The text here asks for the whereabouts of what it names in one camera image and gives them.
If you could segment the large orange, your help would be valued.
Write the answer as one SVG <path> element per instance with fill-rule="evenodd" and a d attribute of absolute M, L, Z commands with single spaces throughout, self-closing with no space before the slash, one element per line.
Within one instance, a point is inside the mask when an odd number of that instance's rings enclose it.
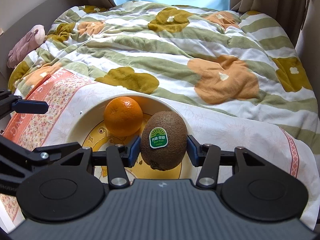
<path fill-rule="evenodd" d="M 143 122 L 143 112 L 136 100 L 120 96 L 111 100 L 104 110 L 104 123 L 109 132 L 117 137 L 135 134 Z"/>

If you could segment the kiwi with green sticker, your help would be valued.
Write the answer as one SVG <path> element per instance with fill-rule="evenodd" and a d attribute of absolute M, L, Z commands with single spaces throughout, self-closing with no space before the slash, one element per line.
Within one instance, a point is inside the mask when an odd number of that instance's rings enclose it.
<path fill-rule="evenodd" d="M 157 112 L 148 120 L 141 136 L 142 159 L 154 170 L 175 168 L 184 158 L 187 135 L 187 127 L 177 113 Z"/>

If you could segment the cream bowl with duck print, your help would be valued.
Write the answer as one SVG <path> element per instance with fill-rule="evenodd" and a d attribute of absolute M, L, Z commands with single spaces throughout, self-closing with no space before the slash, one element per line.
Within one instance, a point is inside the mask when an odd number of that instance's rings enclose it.
<path fill-rule="evenodd" d="M 171 101 L 163 101 L 154 96 L 143 94 L 123 94 L 135 100 L 141 107 L 144 119 L 139 131 L 129 137 L 117 137 L 112 134 L 104 124 L 103 114 L 106 105 L 115 98 L 112 96 L 91 107 L 75 123 L 67 136 L 67 142 L 78 142 L 81 146 L 91 147 L 93 151 L 104 151 L 114 144 L 128 145 L 136 135 L 141 135 L 148 120 L 159 111 L 180 112 L 171 104 Z M 126 169 L 129 181 L 134 179 L 191 179 L 196 180 L 197 168 L 193 167 L 186 154 L 182 162 L 172 170 L 153 170 L 139 155 L 132 168 Z"/>

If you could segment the white pink floral cloth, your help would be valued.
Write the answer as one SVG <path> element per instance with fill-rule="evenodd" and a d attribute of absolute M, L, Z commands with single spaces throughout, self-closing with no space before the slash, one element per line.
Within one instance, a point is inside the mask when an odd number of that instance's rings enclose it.
<path fill-rule="evenodd" d="M 124 87 L 95 82 L 60 69 L 30 96 L 46 101 L 48 113 L 13 115 L 4 136 L 29 150 L 64 143 L 76 122 L 90 108 L 128 93 Z M 302 181 L 308 189 L 309 200 L 301 219 L 310 228 L 315 227 L 319 211 L 319 173 L 315 156 L 307 144 L 273 124 L 172 100 L 167 104 L 181 113 L 200 143 L 211 143 L 225 151 L 244 146 Z"/>

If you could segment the pink plush toy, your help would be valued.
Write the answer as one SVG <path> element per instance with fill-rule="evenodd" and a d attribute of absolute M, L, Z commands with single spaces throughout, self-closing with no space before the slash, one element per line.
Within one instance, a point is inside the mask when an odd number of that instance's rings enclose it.
<path fill-rule="evenodd" d="M 44 26 L 33 26 L 9 51 L 7 67 L 14 69 L 32 50 L 39 48 L 46 37 Z"/>

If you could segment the grey bed headboard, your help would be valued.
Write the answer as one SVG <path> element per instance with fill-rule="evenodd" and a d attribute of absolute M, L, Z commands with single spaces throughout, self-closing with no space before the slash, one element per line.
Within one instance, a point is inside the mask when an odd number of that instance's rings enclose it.
<path fill-rule="evenodd" d="M 55 19 L 79 0 L 46 0 L 15 22 L 1 35 L 1 87 L 6 87 L 12 69 L 7 67 L 8 53 L 14 45 L 35 25 L 41 24 L 48 31 Z"/>

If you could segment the floral striped quilt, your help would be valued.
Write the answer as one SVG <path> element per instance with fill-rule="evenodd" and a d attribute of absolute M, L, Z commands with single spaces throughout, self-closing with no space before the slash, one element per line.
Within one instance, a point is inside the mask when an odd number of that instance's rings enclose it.
<path fill-rule="evenodd" d="M 318 103 L 280 24 L 243 14 L 130 1 L 72 7 L 16 65 L 22 96 L 65 68 L 95 81 L 275 124 L 319 153 Z"/>

